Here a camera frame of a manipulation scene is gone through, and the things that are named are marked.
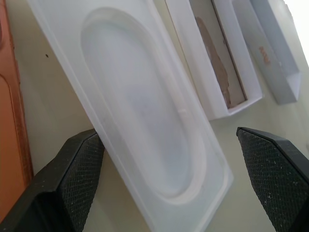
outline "white plastic tray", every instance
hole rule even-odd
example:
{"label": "white plastic tray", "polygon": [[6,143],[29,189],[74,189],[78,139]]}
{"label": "white plastic tray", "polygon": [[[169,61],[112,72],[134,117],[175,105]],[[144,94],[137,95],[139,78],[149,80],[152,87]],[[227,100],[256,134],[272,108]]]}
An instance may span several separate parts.
{"label": "white plastic tray", "polygon": [[[200,7],[198,9],[200,14],[202,14],[201,7],[204,1],[210,2],[210,0],[191,1],[195,3],[195,7]],[[209,120],[233,115],[257,102],[263,96],[232,1],[214,0],[214,3],[247,100],[228,109],[196,24],[190,1],[166,0],[199,99]]]}
{"label": "white plastic tray", "polygon": [[154,232],[202,232],[233,176],[151,0],[29,0]]}

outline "table surface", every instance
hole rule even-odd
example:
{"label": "table surface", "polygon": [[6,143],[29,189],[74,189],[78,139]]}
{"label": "table surface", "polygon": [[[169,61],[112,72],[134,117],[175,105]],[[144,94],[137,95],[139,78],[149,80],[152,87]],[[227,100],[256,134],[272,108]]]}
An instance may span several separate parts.
{"label": "table surface", "polygon": [[[166,4],[164,0],[154,1],[188,71]],[[37,173],[55,157],[69,137],[92,128],[92,124],[26,0],[7,0],[7,7],[20,71],[32,163]],[[235,116],[211,122],[235,180],[207,232],[275,231],[251,187],[236,129],[244,126],[285,137],[309,157],[309,94],[306,93],[309,71],[304,57],[299,59],[298,65],[304,77],[297,103],[276,105],[256,68],[264,98]],[[107,153],[84,231],[149,231]]]}

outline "white box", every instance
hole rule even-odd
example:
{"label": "white box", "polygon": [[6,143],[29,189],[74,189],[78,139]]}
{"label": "white box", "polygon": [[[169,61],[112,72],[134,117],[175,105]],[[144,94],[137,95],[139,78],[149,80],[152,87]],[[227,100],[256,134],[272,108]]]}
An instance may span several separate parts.
{"label": "white box", "polygon": [[[212,7],[211,0],[166,0],[166,3],[207,118],[212,120],[233,115],[261,99],[263,96],[262,91],[234,12],[232,0],[214,0],[221,28],[223,29],[223,36],[228,43],[227,47],[232,55],[233,67],[238,74],[239,80],[237,81],[242,88],[245,98],[245,101],[229,109],[225,103],[214,68],[211,65],[210,57],[195,20],[195,16],[201,17],[204,23],[208,24],[207,26],[209,26],[208,29],[210,31],[212,30],[212,25],[218,24],[216,14],[209,11]],[[215,30],[213,30],[213,33],[211,38],[214,43],[221,40],[222,35],[219,35]],[[218,53],[222,47],[216,47]],[[224,62],[225,57],[220,57],[222,62]],[[239,93],[232,91],[231,97],[232,94],[237,95]]]}
{"label": "white box", "polygon": [[301,72],[292,55],[279,24],[288,19],[284,27],[297,36],[293,18],[283,0],[273,0],[273,11],[268,0],[234,0],[240,27],[267,84],[278,104],[297,101]]}

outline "oval recess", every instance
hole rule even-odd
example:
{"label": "oval recess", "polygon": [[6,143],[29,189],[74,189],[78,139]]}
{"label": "oval recess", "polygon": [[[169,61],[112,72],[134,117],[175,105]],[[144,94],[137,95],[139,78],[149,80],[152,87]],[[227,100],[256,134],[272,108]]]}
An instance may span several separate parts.
{"label": "oval recess", "polygon": [[203,140],[190,113],[175,104],[168,70],[145,28],[117,9],[95,10],[81,47],[146,183],[165,199],[197,194],[206,172]]}

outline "orange door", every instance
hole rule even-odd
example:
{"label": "orange door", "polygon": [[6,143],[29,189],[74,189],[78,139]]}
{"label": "orange door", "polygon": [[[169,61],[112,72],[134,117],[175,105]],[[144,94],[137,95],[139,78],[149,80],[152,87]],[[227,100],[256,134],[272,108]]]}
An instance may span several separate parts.
{"label": "orange door", "polygon": [[33,176],[19,84],[5,0],[0,0],[0,222]]}

